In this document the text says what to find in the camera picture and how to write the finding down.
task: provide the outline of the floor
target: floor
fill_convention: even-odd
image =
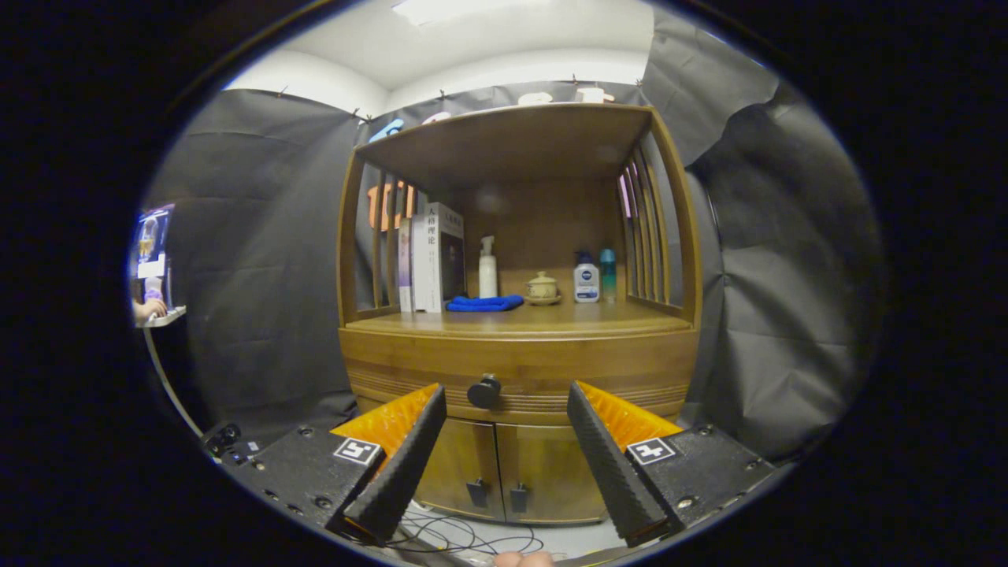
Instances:
[[[554,561],[574,559],[610,548],[625,548],[611,520],[574,527],[507,526],[469,518],[447,518],[411,501],[403,515],[402,527],[409,534],[463,559],[475,567],[493,566],[496,553],[505,551],[548,551]],[[473,535],[478,538],[475,544]]]

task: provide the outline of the black cable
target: black cable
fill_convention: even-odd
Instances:
[[[531,546],[533,543],[536,543],[536,542],[539,544],[539,547],[537,549],[529,551],[528,553],[535,553],[537,551],[541,551],[545,547],[545,543],[542,540],[540,540],[539,538],[535,537],[535,531],[532,529],[531,526],[528,526],[528,525],[525,526],[526,528],[528,528],[528,533],[529,533],[528,536],[509,536],[509,537],[506,537],[506,538],[498,538],[496,540],[491,540],[491,541],[488,542],[488,541],[484,540],[483,538],[480,538],[479,536],[477,536],[476,535],[476,530],[474,530],[473,527],[468,522],[466,522],[465,520],[462,520],[460,518],[461,515],[453,514],[453,515],[449,515],[449,516],[446,516],[446,517],[434,517],[434,516],[427,516],[427,515],[423,515],[423,514],[419,514],[419,513],[407,513],[407,514],[412,514],[414,517],[418,517],[418,518],[423,518],[423,519],[429,520],[429,522],[426,522],[425,524],[420,525],[415,519],[408,518],[406,515],[403,515],[403,520],[404,521],[410,523],[413,527],[418,528],[418,530],[416,531],[416,533],[413,534],[412,536],[406,538],[406,539],[403,539],[403,540],[393,540],[393,541],[390,541],[390,542],[386,542],[385,545],[382,545],[382,546],[379,546],[379,547],[387,547],[389,549],[394,549],[396,551],[407,551],[407,552],[410,552],[410,553],[454,553],[454,552],[457,552],[457,551],[466,551],[466,550],[480,551],[479,548],[486,547],[486,548],[489,548],[494,555],[499,555],[499,553],[493,547],[493,544],[498,543],[498,542],[504,542],[504,541],[507,541],[507,540],[528,540],[528,542],[524,545],[524,547],[522,547],[520,550],[518,550],[518,553],[525,553],[525,551],[529,548],[529,546]],[[465,545],[465,546],[463,546],[463,545],[452,545],[452,544],[454,544],[454,542],[452,542],[450,539],[448,539],[447,537],[445,537],[444,534],[442,534],[439,532],[436,532],[435,530],[430,529],[431,525],[436,524],[438,522],[444,522],[445,524],[447,524],[450,527],[455,528],[457,530],[462,530],[462,529],[468,530],[469,535],[471,537],[469,545]],[[453,522],[457,522],[457,523],[461,524],[461,526],[453,524]],[[414,540],[418,539],[419,536],[420,536],[420,534],[422,534],[423,532],[428,532],[428,533],[434,535],[435,537],[444,540],[445,541],[445,548],[444,549],[434,549],[434,550],[417,550],[417,549],[406,549],[406,548],[395,547],[396,545],[408,543],[408,542],[411,542],[411,541],[414,541]],[[358,543],[358,544],[360,544],[362,546],[371,546],[371,547],[374,546],[374,544],[358,540],[357,538],[354,538],[353,536],[350,536],[349,534],[342,534],[342,535],[344,537],[347,537],[351,541],[353,541],[355,543]]]
[[[424,518],[424,519],[437,519],[437,517],[435,517],[435,516],[427,516],[427,515],[418,514],[418,513],[412,513],[412,514],[414,514],[415,516],[418,516],[420,518]],[[465,520],[461,520],[461,519],[457,519],[457,518],[451,518],[451,517],[442,518],[439,520],[444,521],[445,524],[448,524],[449,526],[451,526],[453,528],[460,529],[460,530],[465,529],[465,530],[469,531],[469,535],[471,536],[472,539],[470,540],[469,545],[467,545],[465,547],[472,548],[473,544],[475,544],[477,540],[479,540],[480,542],[483,542],[483,545],[487,545],[486,544],[486,540],[484,540],[483,538],[480,538],[479,536],[477,536],[476,535],[476,530],[474,530],[473,527],[472,527],[472,525],[470,525]],[[451,522],[458,522],[462,526],[460,527],[460,526],[457,526],[455,524],[452,524],[451,522],[449,522],[450,520],[451,520]],[[494,549],[493,546],[488,545],[487,547],[489,547],[490,550],[494,552],[494,555],[497,555],[497,550]]]

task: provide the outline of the cabinet door handle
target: cabinet door handle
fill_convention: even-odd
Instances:
[[[482,478],[477,478],[476,482],[467,482],[469,498],[473,500],[476,507],[487,507],[487,483]]]
[[[528,509],[528,488],[523,482],[517,488],[511,488],[511,511],[515,514],[525,514]]]
[[[469,386],[469,403],[477,408],[490,410],[501,395],[501,382],[493,374],[483,374],[483,379]]]

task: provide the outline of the white pump bottle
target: white pump bottle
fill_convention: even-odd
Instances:
[[[494,245],[493,236],[484,236],[483,250],[480,251],[480,299],[497,297],[497,258],[490,252]]]

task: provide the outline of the person's hand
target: person's hand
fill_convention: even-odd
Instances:
[[[508,551],[494,557],[496,567],[553,567],[553,558],[547,552],[537,551],[524,557],[517,551]]]
[[[143,323],[154,314],[158,317],[164,317],[168,314],[168,308],[161,300],[150,299],[143,305],[133,302],[133,316],[136,318],[137,323]]]

